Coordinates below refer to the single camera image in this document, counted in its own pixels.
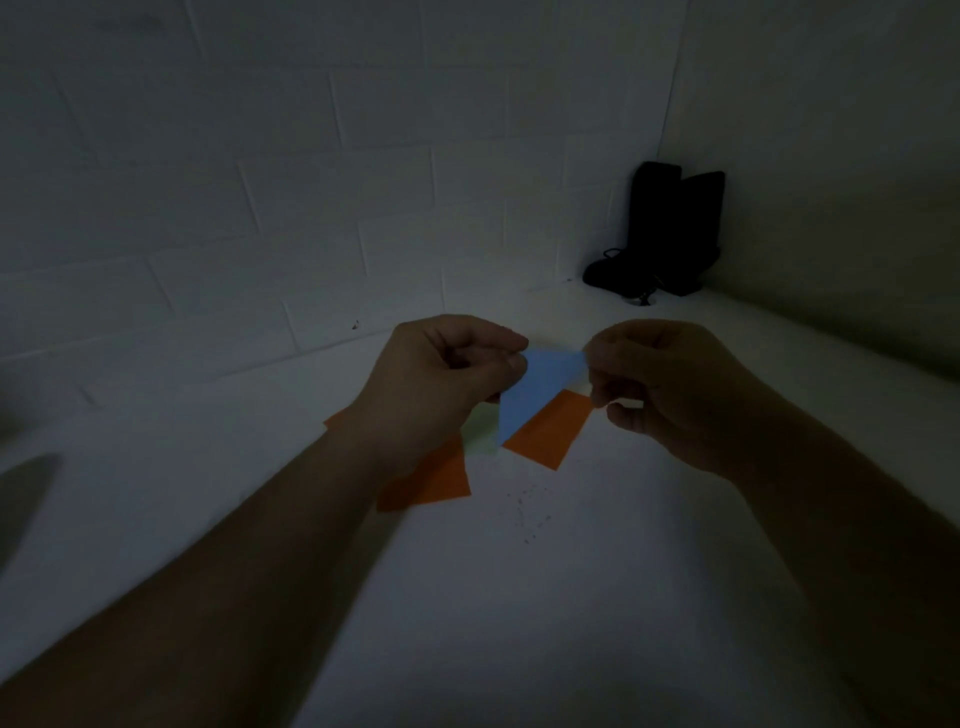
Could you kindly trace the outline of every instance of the pair of boots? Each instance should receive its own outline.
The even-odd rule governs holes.
[[[584,283],[649,305],[658,288],[686,296],[720,257],[717,236],[726,175],[680,179],[676,164],[645,161],[630,187],[627,247],[610,248],[590,263]]]

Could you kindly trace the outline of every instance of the forearm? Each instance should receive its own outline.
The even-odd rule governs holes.
[[[877,722],[955,725],[960,536],[825,426],[788,422],[739,490]]]
[[[325,578],[384,479],[361,443],[324,436],[0,688],[0,724],[257,723],[275,673],[305,659]]]

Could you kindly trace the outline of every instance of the orange paper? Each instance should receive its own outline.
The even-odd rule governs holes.
[[[589,397],[563,389],[503,447],[555,471],[592,411]]]
[[[328,418],[330,427],[341,412]],[[393,480],[383,487],[376,498],[376,510],[400,511],[411,505],[435,503],[470,495],[467,466],[464,462],[464,442],[458,432],[443,445],[430,452],[406,477]]]

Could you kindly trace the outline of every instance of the green sticky note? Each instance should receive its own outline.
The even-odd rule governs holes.
[[[496,423],[499,419],[500,408],[495,404],[482,401],[477,404],[464,426],[460,428],[460,435],[464,439],[464,454],[466,455],[493,455],[496,453]]]

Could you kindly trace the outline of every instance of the paper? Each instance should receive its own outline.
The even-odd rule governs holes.
[[[589,397],[563,389],[503,447],[555,471],[592,411]]]
[[[343,410],[331,415],[324,425],[328,429],[335,426],[342,414]],[[412,473],[387,483],[376,498],[376,510],[381,513],[399,511],[411,505],[469,495],[464,444],[460,433],[457,433],[426,455]]]
[[[523,355],[527,358],[526,374],[500,395],[500,424],[496,439],[499,445],[509,440],[587,367],[582,352],[528,349]]]
[[[495,404],[480,402],[460,428],[464,439],[464,454],[493,455],[496,453],[496,421],[500,408]]]

